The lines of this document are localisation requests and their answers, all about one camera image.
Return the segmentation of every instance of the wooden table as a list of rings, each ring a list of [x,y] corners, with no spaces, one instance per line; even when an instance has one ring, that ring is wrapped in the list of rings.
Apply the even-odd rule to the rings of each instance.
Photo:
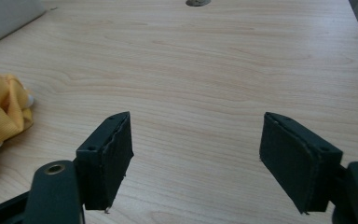
[[[135,157],[87,223],[329,223],[301,216],[259,160],[266,111],[358,161],[358,24],[347,0],[44,1],[0,41],[34,93],[34,126],[0,148],[0,203],[131,112]]]

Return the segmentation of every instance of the yellow cloth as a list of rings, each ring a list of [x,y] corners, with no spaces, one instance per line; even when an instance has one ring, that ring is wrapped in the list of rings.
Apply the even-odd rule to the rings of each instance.
[[[13,75],[0,75],[0,144],[33,124],[28,91]]]

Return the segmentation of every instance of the round hole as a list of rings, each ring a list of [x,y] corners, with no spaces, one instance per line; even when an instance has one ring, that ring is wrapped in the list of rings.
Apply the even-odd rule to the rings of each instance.
[[[54,164],[50,166],[48,169],[46,169],[45,173],[47,175],[56,175],[60,172],[62,172],[65,169],[65,166],[62,164]]]
[[[211,0],[187,0],[186,5],[190,7],[203,7],[209,4]]]

